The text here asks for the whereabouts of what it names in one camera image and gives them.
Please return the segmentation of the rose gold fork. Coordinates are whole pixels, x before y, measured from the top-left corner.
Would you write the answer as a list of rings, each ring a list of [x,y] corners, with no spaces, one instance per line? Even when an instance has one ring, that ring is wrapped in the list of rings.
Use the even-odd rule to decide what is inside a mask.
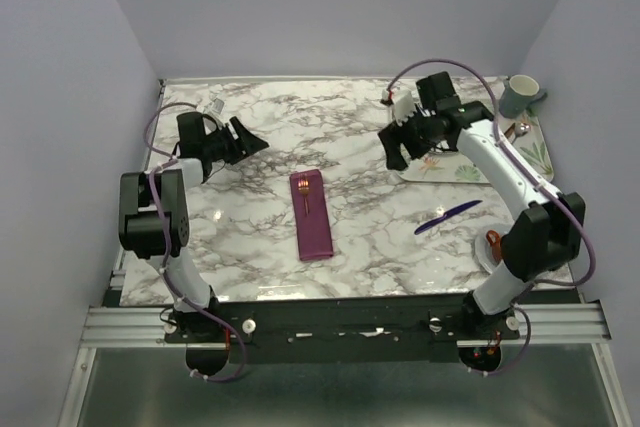
[[[308,216],[310,213],[310,206],[309,206],[310,182],[306,175],[301,175],[298,178],[297,188],[298,188],[298,192],[300,193],[303,199],[305,215]]]

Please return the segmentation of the purple handled knife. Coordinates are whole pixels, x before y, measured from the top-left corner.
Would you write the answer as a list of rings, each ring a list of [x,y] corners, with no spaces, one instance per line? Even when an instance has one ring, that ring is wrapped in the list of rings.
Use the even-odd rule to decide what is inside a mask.
[[[414,234],[415,235],[420,235],[423,232],[426,232],[429,229],[432,229],[436,226],[438,226],[439,224],[442,224],[443,222],[446,222],[447,220],[462,214],[466,211],[468,211],[469,209],[481,204],[482,201],[481,200],[472,200],[472,201],[468,201],[462,204],[459,204],[455,207],[452,207],[446,211],[444,211],[441,215],[421,224],[419,227],[417,227],[414,230]]]

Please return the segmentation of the purple satin napkin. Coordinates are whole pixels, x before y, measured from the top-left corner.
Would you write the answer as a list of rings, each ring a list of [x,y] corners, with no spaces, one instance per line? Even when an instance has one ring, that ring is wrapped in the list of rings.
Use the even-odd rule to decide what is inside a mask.
[[[310,213],[305,215],[303,199],[297,188],[301,175],[310,182]],[[291,202],[296,224],[298,256],[303,262],[330,258],[334,255],[324,181],[318,169],[296,172],[289,177]]]

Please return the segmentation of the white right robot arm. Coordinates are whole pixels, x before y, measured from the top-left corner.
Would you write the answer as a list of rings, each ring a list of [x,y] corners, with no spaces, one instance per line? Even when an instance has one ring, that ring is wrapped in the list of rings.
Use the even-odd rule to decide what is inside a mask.
[[[462,103],[448,73],[428,76],[417,87],[418,102],[408,91],[382,95],[392,112],[391,122],[378,133],[387,168],[404,171],[432,145],[446,142],[480,170],[514,220],[500,241],[497,267],[462,304],[462,331],[480,339],[539,276],[577,257],[586,205],[579,194],[564,194],[539,176],[482,102]]]

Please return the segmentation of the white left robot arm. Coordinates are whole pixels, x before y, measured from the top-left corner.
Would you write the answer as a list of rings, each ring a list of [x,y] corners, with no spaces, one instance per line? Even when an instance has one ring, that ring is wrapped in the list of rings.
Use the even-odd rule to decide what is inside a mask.
[[[209,309],[213,289],[198,273],[188,248],[190,221],[186,193],[205,184],[218,163],[235,165],[269,147],[238,118],[220,123],[191,111],[177,116],[177,152],[148,172],[120,178],[119,241],[162,278],[178,312],[190,313],[187,329],[201,342],[214,340],[222,327]]]

